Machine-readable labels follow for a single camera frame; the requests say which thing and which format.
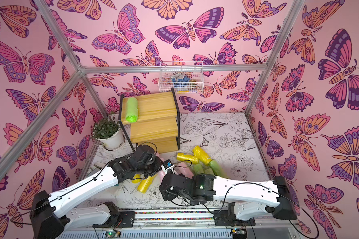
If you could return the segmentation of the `pink bag roll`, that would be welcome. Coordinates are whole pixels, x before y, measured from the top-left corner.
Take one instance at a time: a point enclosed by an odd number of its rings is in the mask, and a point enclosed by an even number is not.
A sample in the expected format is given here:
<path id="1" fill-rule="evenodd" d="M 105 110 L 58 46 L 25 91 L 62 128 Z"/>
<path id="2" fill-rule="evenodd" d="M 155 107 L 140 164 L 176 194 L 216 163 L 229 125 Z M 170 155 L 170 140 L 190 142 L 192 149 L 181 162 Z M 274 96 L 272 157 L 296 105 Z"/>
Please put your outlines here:
<path id="1" fill-rule="evenodd" d="M 185 162 L 180 162 L 176 165 L 175 171 L 177 174 L 182 174 L 184 177 L 192 178 L 194 176 L 193 172 L 190 170 L 189 166 Z"/>

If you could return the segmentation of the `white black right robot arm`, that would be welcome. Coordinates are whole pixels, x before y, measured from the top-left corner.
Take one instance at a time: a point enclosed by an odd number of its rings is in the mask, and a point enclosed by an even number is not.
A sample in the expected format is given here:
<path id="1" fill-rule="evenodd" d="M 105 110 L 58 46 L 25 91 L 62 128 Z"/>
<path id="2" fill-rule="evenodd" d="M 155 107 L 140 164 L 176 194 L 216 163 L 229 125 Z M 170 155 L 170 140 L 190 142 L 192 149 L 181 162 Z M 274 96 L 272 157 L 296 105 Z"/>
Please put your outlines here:
<path id="1" fill-rule="evenodd" d="M 250 182 L 209 174 L 188 178 L 168 173 L 159 190 L 165 201 L 181 197 L 192 206 L 222 201 L 228 205 L 228 216 L 239 221 L 267 215 L 284 221 L 297 220 L 287 181 L 282 176 L 275 176 L 269 181 Z"/>

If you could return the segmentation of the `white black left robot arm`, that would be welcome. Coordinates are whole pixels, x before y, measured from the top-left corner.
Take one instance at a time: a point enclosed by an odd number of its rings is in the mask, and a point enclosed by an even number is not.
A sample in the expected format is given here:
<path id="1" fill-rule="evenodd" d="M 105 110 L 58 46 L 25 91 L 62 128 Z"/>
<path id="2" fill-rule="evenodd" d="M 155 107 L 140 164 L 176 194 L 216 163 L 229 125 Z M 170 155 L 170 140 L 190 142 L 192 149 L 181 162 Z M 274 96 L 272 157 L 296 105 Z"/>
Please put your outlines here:
<path id="1" fill-rule="evenodd" d="M 161 166 L 155 151 L 148 145 L 140 145 L 134 153 L 109 161 L 100 171 L 76 184 L 50 194 L 37 193 L 30 212 L 34 238 L 56 239 L 68 229 L 118 225 L 120 212 L 112 202 L 81 209 L 76 206 L 105 189 L 134 179 L 137 174 L 144 178 L 154 176 Z"/>

